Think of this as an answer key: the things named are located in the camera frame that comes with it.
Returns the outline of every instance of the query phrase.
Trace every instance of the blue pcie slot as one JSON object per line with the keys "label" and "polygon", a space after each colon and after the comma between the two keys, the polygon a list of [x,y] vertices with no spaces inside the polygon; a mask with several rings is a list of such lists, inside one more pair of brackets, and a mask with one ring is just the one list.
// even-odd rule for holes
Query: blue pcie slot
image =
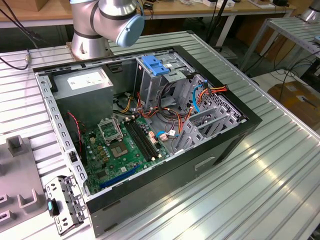
{"label": "blue pcie slot", "polygon": [[122,174],[119,175],[119,176],[116,176],[115,178],[113,178],[113,179],[111,179],[111,180],[108,180],[108,181],[106,181],[106,182],[104,182],[104,183],[101,183],[101,184],[99,185],[100,188],[103,189],[103,188],[109,187],[109,186],[111,186],[111,185],[113,185],[113,184],[115,184],[115,183],[117,183],[117,182],[119,182],[119,181],[121,181],[121,180],[123,180],[123,179],[126,179],[127,177],[135,174],[136,170],[137,170],[139,167],[140,167],[140,165],[137,165],[137,166],[135,166],[134,168],[132,168],[131,170],[126,171],[126,172],[122,173]]}

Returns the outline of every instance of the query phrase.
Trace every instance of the yellow wire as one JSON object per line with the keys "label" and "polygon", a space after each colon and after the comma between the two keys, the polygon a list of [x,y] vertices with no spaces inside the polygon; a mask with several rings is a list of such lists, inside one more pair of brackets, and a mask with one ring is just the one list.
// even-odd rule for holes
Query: yellow wire
{"label": "yellow wire", "polygon": [[224,89],[225,88],[225,86],[222,86],[222,87],[210,87],[210,89],[213,89],[213,90],[215,90],[215,89]]}
{"label": "yellow wire", "polygon": [[129,98],[129,101],[128,101],[128,104],[126,105],[126,108],[124,110],[120,111],[120,113],[126,113],[129,110],[130,102],[131,102],[131,97]]}

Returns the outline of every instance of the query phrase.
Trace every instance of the connector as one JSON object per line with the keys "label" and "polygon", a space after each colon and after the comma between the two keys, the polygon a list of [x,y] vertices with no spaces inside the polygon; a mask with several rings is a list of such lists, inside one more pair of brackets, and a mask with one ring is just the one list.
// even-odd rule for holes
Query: connector
{"label": "connector", "polygon": [[27,54],[25,55],[25,63],[27,65],[30,65],[31,64],[31,54],[29,52],[29,49],[27,49]]}
{"label": "connector", "polygon": [[170,135],[170,136],[174,136],[175,134],[176,134],[176,131],[175,130],[170,130],[169,132],[168,132],[168,134]]}
{"label": "connector", "polygon": [[209,96],[211,97],[211,90],[210,90],[210,87],[208,84],[208,80],[206,80],[206,79],[204,80],[203,86],[204,86],[204,89],[208,89]]}
{"label": "connector", "polygon": [[158,142],[157,140],[155,140],[154,137],[150,137],[150,141],[153,145],[155,145]]}
{"label": "connector", "polygon": [[153,131],[149,131],[148,135],[149,135],[149,137],[150,137],[150,138],[155,137],[155,134],[154,134],[154,132],[153,132]]}
{"label": "connector", "polygon": [[162,142],[164,142],[164,141],[167,141],[167,140],[168,140],[168,137],[167,137],[167,135],[166,135],[165,133],[163,133],[163,134],[161,134],[161,135],[159,136],[159,139],[160,139]]}

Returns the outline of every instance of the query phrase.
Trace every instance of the gray 3d printed part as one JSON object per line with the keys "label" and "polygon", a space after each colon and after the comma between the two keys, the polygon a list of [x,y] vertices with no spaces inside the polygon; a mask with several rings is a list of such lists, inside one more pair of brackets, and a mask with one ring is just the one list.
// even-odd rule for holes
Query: gray 3d printed part
{"label": "gray 3d printed part", "polygon": [[17,195],[19,207],[26,213],[32,213],[36,211],[38,208],[41,208],[43,202],[39,199],[38,193],[32,189],[32,200],[28,201],[28,199],[23,198],[20,194]]}
{"label": "gray 3d printed part", "polygon": [[0,227],[11,223],[16,216],[9,210],[0,213]]}
{"label": "gray 3d printed part", "polygon": [[12,202],[12,198],[8,197],[7,194],[0,196],[0,208],[11,204],[11,202]]}
{"label": "gray 3d printed part", "polygon": [[8,150],[10,151],[12,157],[19,156],[28,151],[21,136],[12,136],[7,138],[6,144],[8,145]]}
{"label": "gray 3d printed part", "polygon": [[47,209],[28,138],[13,136],[0,145],[0,233]]}

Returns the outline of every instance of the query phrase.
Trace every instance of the cardboard box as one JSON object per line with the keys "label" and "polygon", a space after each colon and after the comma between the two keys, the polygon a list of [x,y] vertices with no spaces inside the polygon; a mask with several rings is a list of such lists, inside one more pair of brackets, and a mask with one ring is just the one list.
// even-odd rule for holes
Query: cardboard box
{"label": "cardboard box", "polygon": [[[268,94],[279,100],[282,84],[269,89]],[[313,130],[320,128],[320,99],[298,81],[283,86],[280,103]]]}
{"label": "cardboard box", "polygon": [[39,10],[48,2],[48,0],[6,0],[10,8],[29,10],[39,12]]}

